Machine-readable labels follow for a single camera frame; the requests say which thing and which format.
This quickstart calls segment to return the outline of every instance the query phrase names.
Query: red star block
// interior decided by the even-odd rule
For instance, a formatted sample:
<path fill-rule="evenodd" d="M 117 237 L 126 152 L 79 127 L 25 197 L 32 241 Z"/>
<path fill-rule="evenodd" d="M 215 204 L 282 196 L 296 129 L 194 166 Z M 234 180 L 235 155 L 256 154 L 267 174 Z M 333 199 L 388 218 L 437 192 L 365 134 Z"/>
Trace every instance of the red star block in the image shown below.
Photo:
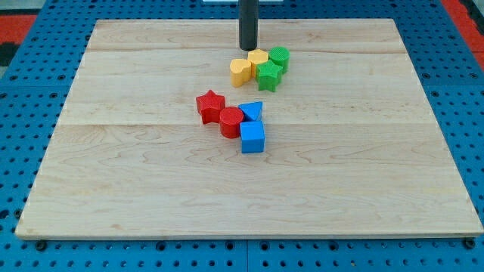
<path fill-rule="evenodd" d="M 197 97 L 198 113 L 202 116 L 202 123 L 218 123 L 220 111 L 225 108 L 225 97 L 209 90 L 206 94 Z"/>

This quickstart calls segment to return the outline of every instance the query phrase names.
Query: wooden cutting board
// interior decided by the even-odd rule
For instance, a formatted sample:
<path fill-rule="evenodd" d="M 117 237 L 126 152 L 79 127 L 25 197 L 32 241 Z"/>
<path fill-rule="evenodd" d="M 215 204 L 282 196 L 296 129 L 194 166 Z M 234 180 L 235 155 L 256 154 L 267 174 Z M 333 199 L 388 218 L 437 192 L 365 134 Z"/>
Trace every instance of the wooden cutting board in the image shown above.
<path fill-rule="evenodd" d="M 17 235 L 26 240 L 476 236 L 482 225 L 392 20 L 262 20 L 276 93 L 230 84 L 235 20 L 100 20 Z M 266 150 L 195 97 L 264 102 Z"/>

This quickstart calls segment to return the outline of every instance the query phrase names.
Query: blue block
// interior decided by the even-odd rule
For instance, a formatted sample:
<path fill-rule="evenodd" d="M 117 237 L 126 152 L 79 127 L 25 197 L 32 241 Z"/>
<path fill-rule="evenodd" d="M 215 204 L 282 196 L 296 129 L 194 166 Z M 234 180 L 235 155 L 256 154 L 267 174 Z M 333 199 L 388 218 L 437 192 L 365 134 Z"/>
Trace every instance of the blue block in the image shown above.
<path fill-rule="evenodd" d="M 242 153 L 264 152 L 264 125 L 261 121 L 242 122 L 240 124 Z"/>
<path fill-rule="evenodd" d="M 252 102 L 252 103 L 245 103 L 240 104 L 239 109 L 244 112 L 244 121 L 260 121 L 262 116 L 262 102 Z"/>

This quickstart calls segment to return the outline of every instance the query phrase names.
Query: cube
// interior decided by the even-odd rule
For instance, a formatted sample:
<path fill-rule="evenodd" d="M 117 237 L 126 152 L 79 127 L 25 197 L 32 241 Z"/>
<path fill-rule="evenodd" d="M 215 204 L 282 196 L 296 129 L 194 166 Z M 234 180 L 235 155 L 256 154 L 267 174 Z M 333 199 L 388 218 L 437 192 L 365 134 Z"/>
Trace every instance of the cube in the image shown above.
<path fill-rule="evenodd" d="M 264 152 L 265 134 L 261 121 L 242 122 L 240 124 L 242 153 Z"/>

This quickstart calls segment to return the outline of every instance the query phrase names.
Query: plastic block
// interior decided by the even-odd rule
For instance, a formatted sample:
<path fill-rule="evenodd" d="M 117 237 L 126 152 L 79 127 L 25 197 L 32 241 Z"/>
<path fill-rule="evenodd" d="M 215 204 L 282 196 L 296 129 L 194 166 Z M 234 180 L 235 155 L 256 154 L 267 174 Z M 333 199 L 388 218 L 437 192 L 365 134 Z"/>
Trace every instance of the plastic block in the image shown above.
<path fill-rule="evenodd" d="M 243 59 L 234 59 L 230 62 L 230 80 L 232 86 L 241 87 L 251 79 L 251 62 Z"/>
<path fill-rule="evenodd" d="M 225 108 L 225 97 L 209 90 L 206 94 L 197 97 L 197 110 L 202 116 L 202 123 L 219 122 L 220 111 Z"/>
<path fill-rule="evenodd" d="M 237 107 L 226 107 L 220 112 L 220 133 L 229 139 L 240 137 L 240 124 L 244 113 Z"/>
<path fill-rule="evenodd" d="M 262 102 L 252 102 L 252 103 L 245 103 L 240 104 L 239 109 L 244 112 L 244 121 L 260 121 L 262 117 Z"/>
<path fill-rule="evenodd" d="M 264 152 L 265 134 L 261 121 L 242 122 L 240 124 L 242 153 Z"/>
<path fill-rule="evenodd" d="M 266 63 L 269 60 L 269 53 L 261 49 L 252 50 L 247 55 L 247 60 L 252 64 L 252 77 L 256 77 L 257 65 Z"/>
<path fill-rule="evenodd" d="M 271 60 L 259 64 L 256 68 L 256 80 L 259 83 L 259 91 L 276 91 L 276 86 L 282 80 L 282 67 L 275 65 Z"/>
<path fill-rule="evenodd" d="M 269 58 L 278 66 L 282 67 L 282 73 L 285 74 L 289 68 L 290 52 L 287 48 L 278 46 L 271 49 Z"/>

